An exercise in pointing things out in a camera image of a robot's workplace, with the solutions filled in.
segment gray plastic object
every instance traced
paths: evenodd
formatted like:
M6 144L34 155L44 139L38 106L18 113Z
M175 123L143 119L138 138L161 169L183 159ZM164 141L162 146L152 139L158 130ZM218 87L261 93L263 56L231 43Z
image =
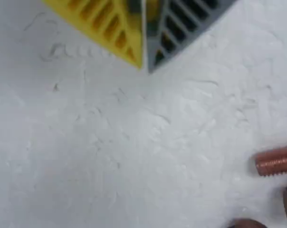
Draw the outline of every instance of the gray plastic object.
M150 73L191 44L236 1L163 0L159 21L154 27L147 24Z

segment white plaster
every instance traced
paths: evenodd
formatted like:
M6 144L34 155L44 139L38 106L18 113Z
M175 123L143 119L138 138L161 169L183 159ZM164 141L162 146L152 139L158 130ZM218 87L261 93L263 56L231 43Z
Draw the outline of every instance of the white plaster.
M39 0L0 0L0 228L287 228L287 0L240 0L148 75Z

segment ridged plastic piece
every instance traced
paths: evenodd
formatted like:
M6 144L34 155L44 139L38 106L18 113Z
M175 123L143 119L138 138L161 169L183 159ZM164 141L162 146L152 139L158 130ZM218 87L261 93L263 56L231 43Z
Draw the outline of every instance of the ridged plastic piece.
M149 71L170 60L215 22L236 0L150 0L147 3ZM149 19L152 5L161 9Z
M140 0L43 0L93 41L142 67Z

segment white textured surface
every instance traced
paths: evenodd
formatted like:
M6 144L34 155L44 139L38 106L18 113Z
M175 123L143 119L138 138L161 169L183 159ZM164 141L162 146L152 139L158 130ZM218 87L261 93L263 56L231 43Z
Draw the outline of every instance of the white textured surface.
M240 0L149 76L38 0L0 0L0 228L286 227L287 0Z

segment yellow plastic object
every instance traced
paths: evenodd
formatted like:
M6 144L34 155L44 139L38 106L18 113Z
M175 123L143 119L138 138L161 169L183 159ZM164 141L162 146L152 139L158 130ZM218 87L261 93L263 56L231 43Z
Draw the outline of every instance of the yellow plastic object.
M142 67L142 15L127 0L43 0L92 40Z

